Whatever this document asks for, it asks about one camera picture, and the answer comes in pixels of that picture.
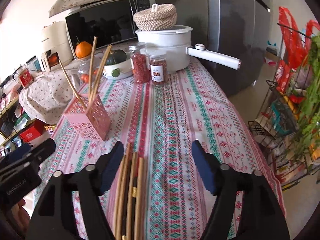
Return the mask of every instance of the pot handle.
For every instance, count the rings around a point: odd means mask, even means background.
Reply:
[[[241,61],[238,58],[234,58],[228,55],[220,54],[210,50],[195,49],[194,47],[187,48],[187,54],[194,57],[203,58],[212,62],[216,62],[221,65],[225,65],[235,70],[241,66]]]
[[[152,6],[151,6],[151,12],[156,12],[158,10],[158,4],[154,3]]]
[[[184,30],[184,31],[176,31],[176,33],[188,33],[190,30]]]

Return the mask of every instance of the woven basket lid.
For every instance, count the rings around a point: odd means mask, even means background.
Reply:
[[[133,15],[133,20],[135,22],[145,22],[153,20],[161,20],[167,18],[176,13],[176,8],[173,4],[161,4],[156,3],[152,5],[151,8],[137,12]]]

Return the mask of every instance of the glass jar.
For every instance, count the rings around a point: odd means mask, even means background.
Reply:
[[[148,51],[151,79],[155,85],[167,82],[167,52],[156,49]]]
[[[129,46],[131,65],[134,78],[137,83],[146,83],[150,80],[150,70],[147,65],[146,44],[138,42]]]

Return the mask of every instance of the stainless steel refrigerator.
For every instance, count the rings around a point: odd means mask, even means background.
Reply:
[[[270,0],[208,0],[207,49],[242,61],[239,70],[202,62],[227,96],[259,77],[269,35],[269,6]]]

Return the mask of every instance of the jar label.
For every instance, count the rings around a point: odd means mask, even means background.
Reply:
[[[150,65],[151,69],[151,78],[155,82],[162,82],[164,80],[163,76],[163,66],[153,66]]]
[[[134,69],[134,66],[133,66],[133,60],[132,60],[132,58],[130,58],[130,60],[131,60],[131,66],[132,66],[132,69]]]

